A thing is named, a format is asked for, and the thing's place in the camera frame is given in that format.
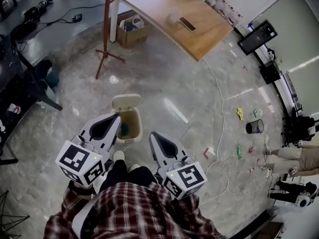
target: white box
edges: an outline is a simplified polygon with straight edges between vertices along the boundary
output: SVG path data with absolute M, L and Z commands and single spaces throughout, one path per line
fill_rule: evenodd
M 198 191 L 206 181 L 207 178 L 199 162 L 195 162 L 167 172 L 162 185 L 179 200 Z
M 65 176 L 86 188 L 105 172 L 103 156 L 70 141 L 65 141 L 55 163 Z

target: black desk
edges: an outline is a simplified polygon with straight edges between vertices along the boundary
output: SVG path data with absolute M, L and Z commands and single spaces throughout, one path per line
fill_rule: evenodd
M 37 100 L 62 110 L 62 106 L 51 100 L 46 90 L 38 84 L 35 68 L 18 52 L 10 36 L 6 36 L 0 42 L 0 120 L 6 127 L 5 132 L 0 131 L 0 155 L 16 125 Z M 7 110 L 11 103 L 21 107 L 19 114 Z M 0 165 L 16 162 L 16 158 L 4 161 L 0 157 Z

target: tripod stand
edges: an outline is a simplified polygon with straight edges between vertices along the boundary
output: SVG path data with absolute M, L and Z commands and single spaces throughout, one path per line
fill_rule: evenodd
M 109 10 L 110 10 L 110 3 L 112 3 L 113 1 L 114 0 L 105 0 L 104 27 L 103 27 L 103 49 L 104 50 L 95 50 L 95 51 L 103 54 L 102 59 L 101 59 L 101 63 L 99 65 L 99 69 L 96 72 L 95 79 L 99 78 L 99 74 L 100 74 L 104 59 L 106 59 L 108 56 L 114 57 L 116 59 L 121 60 L 122 62 L 125 62 L 125 60 L 123 58 L 120 58 L 120 57 L 108 52 Z

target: black pants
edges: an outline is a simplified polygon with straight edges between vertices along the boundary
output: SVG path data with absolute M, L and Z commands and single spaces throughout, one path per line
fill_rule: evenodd
M 151 182 L 157 183 L 152 172 L 145 166 L 136 168 L 128 173 L 124 160 L 117 160 L 115 162 L 112 170 L 108 173 L 108 176 L 102 183 L 100 192 L 119 182 L 131 182 L 145 187 L 148 187 Z
M 269 195 L 270 198 L 280 200 L 280 201 L 286 201 L 290 203 L 294 203 L 297 199 L 297 196 L 300 194 L 300 192 L 305 191 L 308 187 L 303 185 L 297 185 L 297 184 L 289 184 L 282 181 L 279 181 L 277 185 L 285 191 L 288 191 L 289 193 L 272 193 Z

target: yellow object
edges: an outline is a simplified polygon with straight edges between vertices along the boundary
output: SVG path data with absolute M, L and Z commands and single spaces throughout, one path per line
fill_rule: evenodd
M 239 116 L 240 121 L 244 120 L 244 111 L 242 108 L 237 108 L 237 114 Z

